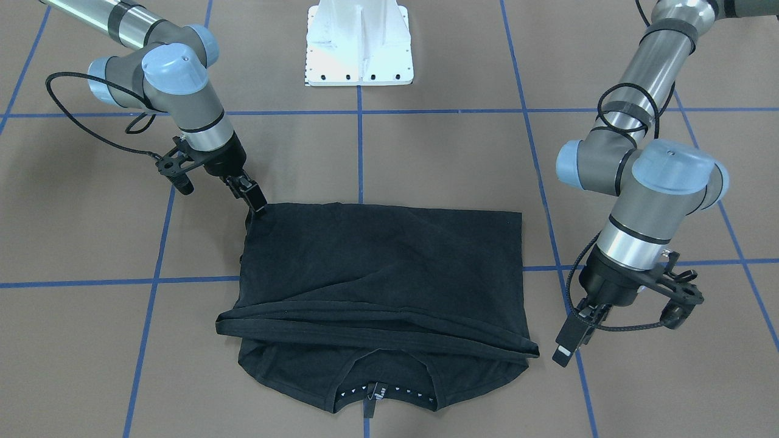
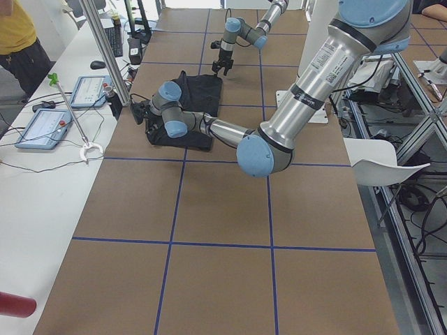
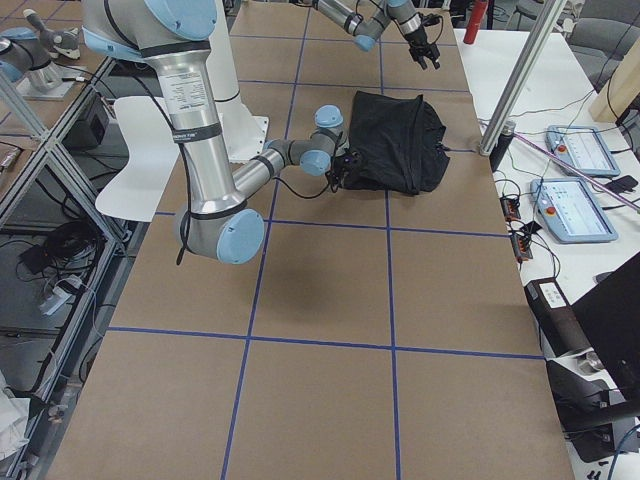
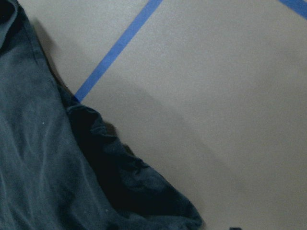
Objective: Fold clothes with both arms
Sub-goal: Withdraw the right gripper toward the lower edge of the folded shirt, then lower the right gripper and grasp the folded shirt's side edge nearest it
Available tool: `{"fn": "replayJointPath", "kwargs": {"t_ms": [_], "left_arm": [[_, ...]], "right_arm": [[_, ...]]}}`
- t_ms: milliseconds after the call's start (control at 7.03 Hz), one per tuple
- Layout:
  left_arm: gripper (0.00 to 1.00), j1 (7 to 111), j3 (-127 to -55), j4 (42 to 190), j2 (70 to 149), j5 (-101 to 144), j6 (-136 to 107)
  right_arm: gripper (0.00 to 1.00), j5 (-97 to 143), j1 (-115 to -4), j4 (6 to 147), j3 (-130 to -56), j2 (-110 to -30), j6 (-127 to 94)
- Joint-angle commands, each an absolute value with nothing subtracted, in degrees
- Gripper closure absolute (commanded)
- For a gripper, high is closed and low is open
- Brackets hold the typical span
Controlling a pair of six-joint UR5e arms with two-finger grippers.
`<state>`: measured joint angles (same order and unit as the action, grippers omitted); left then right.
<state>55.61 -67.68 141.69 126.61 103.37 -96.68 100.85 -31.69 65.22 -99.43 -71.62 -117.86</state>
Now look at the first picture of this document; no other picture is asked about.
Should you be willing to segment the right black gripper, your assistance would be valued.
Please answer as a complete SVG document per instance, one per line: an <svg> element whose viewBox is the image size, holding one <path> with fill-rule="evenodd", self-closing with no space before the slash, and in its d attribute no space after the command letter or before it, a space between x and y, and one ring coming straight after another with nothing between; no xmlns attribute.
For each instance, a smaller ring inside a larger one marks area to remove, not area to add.
<svg viewBox="0 0 779 438"><path fill-rule="evenodd" d="M222 147L203 152L202 158L206 172L220 178L232 192L240 192L251 211L259 212L267 205L259 184L244 170L247 155L237 135L231 136Z"/></svg>

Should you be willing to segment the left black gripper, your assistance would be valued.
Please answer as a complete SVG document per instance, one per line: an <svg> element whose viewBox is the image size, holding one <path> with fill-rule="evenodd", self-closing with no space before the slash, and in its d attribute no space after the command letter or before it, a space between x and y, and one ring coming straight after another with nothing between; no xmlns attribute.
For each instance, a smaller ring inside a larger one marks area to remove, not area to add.
<svg viewBox="0 0 779 438"><path fill-rule="evenodd" d="M588 344L595 328L587 321L602 322L613 306L634 303L642 286L635 279L636 274L636 271L615 263L598 247L590 250L578 279L586 296L577 305L578 314L568 314L557 334L557 349L553 354L557 365L567 367L574 353Z"/></svg>

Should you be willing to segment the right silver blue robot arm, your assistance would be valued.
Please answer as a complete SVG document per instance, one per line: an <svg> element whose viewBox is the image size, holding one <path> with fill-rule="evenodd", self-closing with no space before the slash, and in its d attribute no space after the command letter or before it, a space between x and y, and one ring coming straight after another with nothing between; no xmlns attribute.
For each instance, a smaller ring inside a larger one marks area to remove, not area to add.
<svg viewBox="0 0 779 438"><path fill-rule="evenodd" d="M262 189L244 170L246 152L207 72L220 55L209 29L180 27L133 1L47 4L131 50L123 57L94 60L83 78L101 102L140 110L144 116L172 117L179 129L175 147L164 155L144 155L177 191L192 193L187 173L203 167L251 211L267 205Z"/></svg>

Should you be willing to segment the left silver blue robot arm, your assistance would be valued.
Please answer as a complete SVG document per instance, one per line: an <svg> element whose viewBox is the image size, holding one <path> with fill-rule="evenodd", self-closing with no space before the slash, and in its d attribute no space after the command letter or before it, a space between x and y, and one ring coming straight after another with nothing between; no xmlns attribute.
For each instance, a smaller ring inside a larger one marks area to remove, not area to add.
<svg viewBox="0 0 779 438"><path fill-rule="evenodd" d="M570 297L553 360L562 367L596 330L678 328L704 298L696 272L673 271L679 253L669 244L685 217L712 208L729 176L712 155L660 139L660 116L676 78L715 22L776 16L776 1L659 1L620 82L596 104L596 120L581 141L567 142L556 159L568 186L615 196L601 232L582 250L579 283Z"/></svg>

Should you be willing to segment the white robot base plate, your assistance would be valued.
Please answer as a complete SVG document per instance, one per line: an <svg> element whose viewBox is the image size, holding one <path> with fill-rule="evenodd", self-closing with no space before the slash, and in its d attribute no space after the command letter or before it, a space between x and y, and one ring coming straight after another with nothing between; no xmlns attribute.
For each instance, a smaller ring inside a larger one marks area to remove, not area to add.
<svg viewBox="0 0 779 438"><path fill-rule="evenodd" d="M396 1L320 1L307 12L304 84L403 86L414 81L409 12Z"/></svg>

